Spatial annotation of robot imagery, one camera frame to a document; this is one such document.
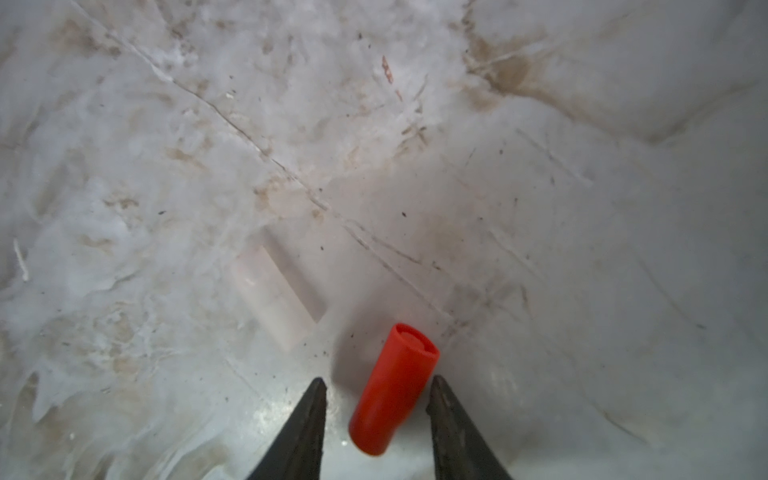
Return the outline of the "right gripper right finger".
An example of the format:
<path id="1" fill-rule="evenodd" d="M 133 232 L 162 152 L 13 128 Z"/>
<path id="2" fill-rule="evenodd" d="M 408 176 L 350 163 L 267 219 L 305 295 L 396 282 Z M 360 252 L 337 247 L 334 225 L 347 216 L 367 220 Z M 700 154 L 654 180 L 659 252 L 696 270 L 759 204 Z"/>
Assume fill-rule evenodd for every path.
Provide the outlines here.
<path id="1" fill-rule="evenodd" d="M 432 380 L 426 412 L 437 480 L 513 479 L 441 375 Z"/>

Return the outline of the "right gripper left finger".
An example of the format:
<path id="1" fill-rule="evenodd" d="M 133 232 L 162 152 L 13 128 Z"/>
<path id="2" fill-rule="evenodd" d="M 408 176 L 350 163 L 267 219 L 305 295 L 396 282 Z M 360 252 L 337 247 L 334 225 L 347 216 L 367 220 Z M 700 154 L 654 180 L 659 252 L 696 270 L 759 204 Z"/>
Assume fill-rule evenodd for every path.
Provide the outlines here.
<path id="1" fill-rule="evenodd" d="M 318 480 L 327 412 L 327 387 L 314 378 L 247 480 Z"/>

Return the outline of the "red pen cap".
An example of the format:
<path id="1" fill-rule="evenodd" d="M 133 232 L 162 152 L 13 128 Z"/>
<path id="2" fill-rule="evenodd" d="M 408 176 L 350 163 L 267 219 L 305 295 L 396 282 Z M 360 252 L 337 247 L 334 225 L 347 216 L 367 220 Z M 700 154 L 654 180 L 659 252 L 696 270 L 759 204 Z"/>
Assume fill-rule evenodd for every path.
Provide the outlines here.
<path id="1" fill-rule="evenodd" d="M 387 450 L 439 358 L 439 349 L 416 328 L 392 327 L 349 422 L 349 436 L 359 450 L 370 456 Z"/>

